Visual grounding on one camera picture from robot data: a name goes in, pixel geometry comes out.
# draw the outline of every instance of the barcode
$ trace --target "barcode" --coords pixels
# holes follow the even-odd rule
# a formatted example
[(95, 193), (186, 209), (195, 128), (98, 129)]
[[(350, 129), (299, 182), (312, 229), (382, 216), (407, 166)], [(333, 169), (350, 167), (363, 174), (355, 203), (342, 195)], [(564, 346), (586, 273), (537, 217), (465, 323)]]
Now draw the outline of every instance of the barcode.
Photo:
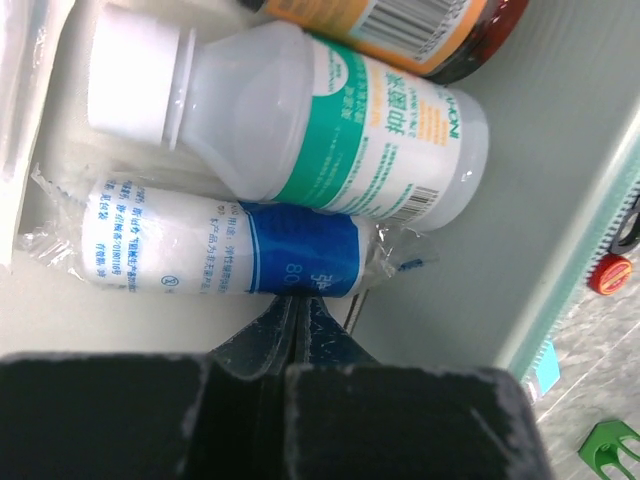
[(352, 33), (412, 58), (424, 61), (447, 33), (448, 21), (459, 16), (467, 0), (378, 0)]
[(422, 213), (425, 213), (438, 199), (438, 194), (439, 192), (437, 190), (416, 187), (411, 198), (409, 198), (407, 203), (405, 203), (400, 210), (393, 214), (390, 220), (406, 223)]

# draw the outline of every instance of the bottle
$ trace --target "bottle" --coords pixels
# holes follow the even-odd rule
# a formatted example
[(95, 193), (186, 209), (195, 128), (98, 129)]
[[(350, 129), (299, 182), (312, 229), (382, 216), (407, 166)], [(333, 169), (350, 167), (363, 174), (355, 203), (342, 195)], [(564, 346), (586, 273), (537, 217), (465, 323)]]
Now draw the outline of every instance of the bottle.
[(529, 0), (238, 0), (372, 57), (448, 84), (498, 51)]
[(238, 198), (440, 228), (484, 171), (482, 108), (354, 51), (273, 22), (209, 45), (108, 5), (91, 57), (89, 123), (180, 140)]
[(343, 297), (384, 280), (391, 260), (364, 218), (132, 181), (99, 180), (81, 218), (84, 278), (131, 292)]

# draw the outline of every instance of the gray marble floor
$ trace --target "gray marble floor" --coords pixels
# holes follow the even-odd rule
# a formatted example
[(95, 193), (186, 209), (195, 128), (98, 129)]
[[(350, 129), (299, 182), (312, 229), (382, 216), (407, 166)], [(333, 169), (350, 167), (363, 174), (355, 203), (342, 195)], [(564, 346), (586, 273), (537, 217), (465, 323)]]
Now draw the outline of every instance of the gray marble floor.
[[(640, 270), (640, 253), (629, 258)], [(561, 379), (535, 406), (539, 427), (558, 480), (596, 479), (577, 455), (595, 424), (618, 418), (640, 432), (640, 271), (612, 297), (580, 292), (554, 345)]]

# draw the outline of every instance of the green and white label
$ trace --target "green and white label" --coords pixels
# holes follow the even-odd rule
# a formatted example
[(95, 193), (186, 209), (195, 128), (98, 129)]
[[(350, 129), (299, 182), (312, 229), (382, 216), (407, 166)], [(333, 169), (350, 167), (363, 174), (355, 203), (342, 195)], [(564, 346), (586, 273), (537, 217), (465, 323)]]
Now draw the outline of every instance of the green and white label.
[(309, 125), (274, 200), (399, 222), (427, 214), (460, 155), (455, 97), (340, 45), (313, 48)]

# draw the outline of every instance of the bottle label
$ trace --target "bottle label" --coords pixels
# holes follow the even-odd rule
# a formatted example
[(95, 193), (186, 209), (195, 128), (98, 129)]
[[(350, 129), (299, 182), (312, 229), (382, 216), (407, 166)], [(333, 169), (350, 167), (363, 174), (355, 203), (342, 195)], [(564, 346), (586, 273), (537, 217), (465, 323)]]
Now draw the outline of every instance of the bottle label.
[(275, 200), (401, 223), (426, 215), (460, 155), (455, 97), (331, 42), (313, 51), (309, 124)]
[(265, 11), (418, 75), (465, 41), (487, 0), (267, 0)]
[(364, 254), (345, 215), (244, 205), (101, 181), (87, 203), (87, 277), (131, 292), (313, 293), (357, 287)]

